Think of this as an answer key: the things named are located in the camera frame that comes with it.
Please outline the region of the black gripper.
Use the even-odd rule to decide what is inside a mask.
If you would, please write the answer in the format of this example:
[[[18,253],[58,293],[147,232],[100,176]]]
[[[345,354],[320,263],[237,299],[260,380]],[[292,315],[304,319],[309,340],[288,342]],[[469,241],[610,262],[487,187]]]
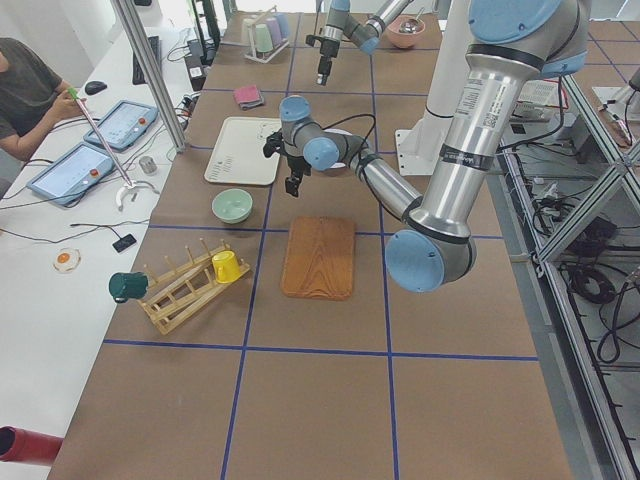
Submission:
[[[326,85],[331,73],[333,59],[338,56],[339,42],[334,39],[323,38],[320,47],[320,61],[316,83]]]
[[[287,155],[287,165],[290,175],[285,179],[285,189],[293,197],[299,197],[300,185],[305,176],[311,175],[311,165],[303,156]]]

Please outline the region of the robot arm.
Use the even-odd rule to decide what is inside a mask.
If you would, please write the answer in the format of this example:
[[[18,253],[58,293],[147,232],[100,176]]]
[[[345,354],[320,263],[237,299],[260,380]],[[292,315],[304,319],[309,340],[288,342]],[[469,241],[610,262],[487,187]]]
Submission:
[[[473,1],[451,23],[469,31],[463,88],[434,172],[419,193],[357,135],[332,133],[299,95],[279,106],[280,148],[291,169],[286,190],[336,163],[351,168],[403,224],[389,240],[386,267],[413,292],[430,292],[467,274],[476,249],[467,223],[485,174],[524,85],[578,71],[586,57],[587,1]]]
[[[330,76],[332,61],[338,57],[344,38],[367,55],[372,55],[389,26],[412,3],[412,0],[386,1],[365,23],[359,23],[350,13],[349,0],[332,1],[323,28],[318,34],[306,36],[305,43],[313,47],[320,44],[320,60],[316,83],[324,86]]]

